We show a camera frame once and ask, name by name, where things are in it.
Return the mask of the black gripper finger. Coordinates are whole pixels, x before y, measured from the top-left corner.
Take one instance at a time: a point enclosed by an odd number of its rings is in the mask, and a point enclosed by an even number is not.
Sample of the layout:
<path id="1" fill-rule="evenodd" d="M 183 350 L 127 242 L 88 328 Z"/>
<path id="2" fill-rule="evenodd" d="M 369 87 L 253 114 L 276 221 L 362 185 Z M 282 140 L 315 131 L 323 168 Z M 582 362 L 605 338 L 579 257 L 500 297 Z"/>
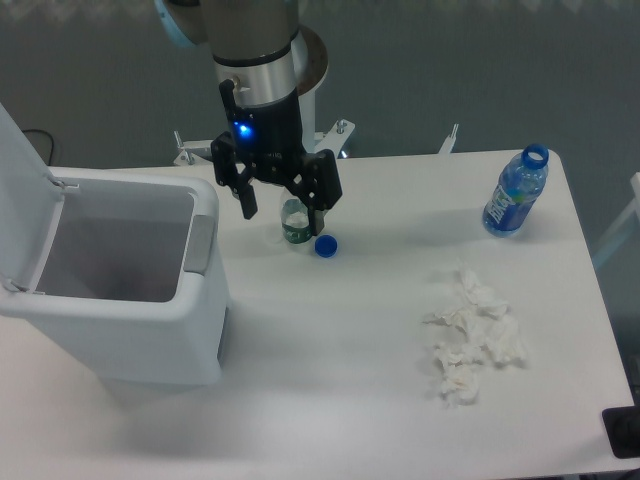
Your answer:
<path id="1" fill-rule="evenodd" d="M 296 167 L 292 193 L 307 208 L 311 234 L 319 235 L 325 225 L 325 213 L 335 206 L 343 193 L 335 155 L 329 149 L 306 153 Z"/>
<path id="2" fill-rule="evenodd" d="M 211 154 L 216 182 L 230 188 L 240 202 L 243 217 L 251 219 L 258 211 L 254 188 L 250 183 L 251 171 L 247 168 L 238 171 L 235 144 L 229 132 L 222 133 L 211 143 Z"/>

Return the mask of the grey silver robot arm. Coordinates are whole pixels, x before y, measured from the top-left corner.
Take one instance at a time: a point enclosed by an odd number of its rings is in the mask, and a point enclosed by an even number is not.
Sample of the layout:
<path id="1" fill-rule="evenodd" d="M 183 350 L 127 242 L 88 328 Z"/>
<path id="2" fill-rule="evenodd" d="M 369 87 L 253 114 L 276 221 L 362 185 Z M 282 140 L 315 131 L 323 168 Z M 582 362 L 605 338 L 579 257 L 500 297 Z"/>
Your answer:
<path id="1" fill-rule="evenodd" d="M 211 143 L 215 177 L 240 201 L 245 218 L 258 210 L 251 182 L 284 187 L 306 207 L 317 236 L 342 196 L 335 155 L 303 144 L 293 44 L 300 36 L 295 1 L 158 1 L 167 34 L 208 45 L 228 122 Z"/>

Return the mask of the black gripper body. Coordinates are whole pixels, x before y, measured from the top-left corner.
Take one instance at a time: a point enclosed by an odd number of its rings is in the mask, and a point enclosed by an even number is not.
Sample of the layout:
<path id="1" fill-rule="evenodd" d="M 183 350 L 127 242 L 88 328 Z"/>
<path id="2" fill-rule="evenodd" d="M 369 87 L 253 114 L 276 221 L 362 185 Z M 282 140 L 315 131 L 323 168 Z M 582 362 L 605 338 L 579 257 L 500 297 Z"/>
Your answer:
<path id="1" fill-rule="evenodd" d="M 247 168 L 261 182 L 292 185 L 296 165 L 305 154 L 297 92 L 266 105 L 246 107 L 236 103 L 234 90 L 230 79 L 219 85 L 238 171 Z"/>

